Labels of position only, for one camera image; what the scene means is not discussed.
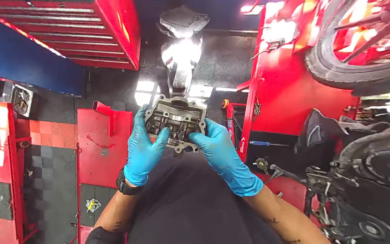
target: black wristwatch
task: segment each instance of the black wristwatch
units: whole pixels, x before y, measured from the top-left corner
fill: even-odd
[[[123,195],[134,196],[142,190],[142,186],[130,187],[126,185],[125,180],[126,177],[124,176],[124,167],[123,167],[116,179],[116,187],[118,188],[118,191],[123,193]]]

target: red tool chest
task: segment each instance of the red tool chest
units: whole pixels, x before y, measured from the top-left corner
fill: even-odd
[[[0,17],[79,65],[139,69],[132,0],[0,0]]]

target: motorcycle engine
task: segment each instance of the motorcycle engine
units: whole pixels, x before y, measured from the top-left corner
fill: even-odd
[[[170,134],[166,146],[174,149],[174,157],[182,158],[185,148],[199,153],[200,147],[189,139],[189,134],[200,132],[205,135],[205,113],[205,107],[188,102],[184,97],[168,99],[160,95],[152,109],[146,111],[148,136],[154,142],[160,131],[168,127]]]

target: gloved hand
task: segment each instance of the gloved hand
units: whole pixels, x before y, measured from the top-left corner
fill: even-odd
[[[143,186],[147,182],[148,173],[156,166],[162,158],[166,142],[169,137],[169,128],[160,131],[154,143],[151,143],[147,130],[145,129],[145,110],[147,104],[143,105],[135,115],[135,125],[132,135],[127,142],[129,146],[129,158],[124,166],[124,176],[135,186]]]
[[[205,119],[207,136],[193,132],[189,138],[204,152],[210,166],[225,180],[231,191],[246,197],[258,194],[263,181],[254,175],[240,160],[227,129],[210,119]]]

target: forearm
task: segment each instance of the forearm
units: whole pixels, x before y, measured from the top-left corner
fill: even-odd
[[[94,229],[102,227],[110,232],[127,232],[130,229],[130,220],[135,205],[135,196],[123,195],[120,191],[117,191],[103,210],[94,225]]]
[[[274,195],[267,186],[255,196],[243,197],[286,243],[329,244],[317,226],[301,211]]]

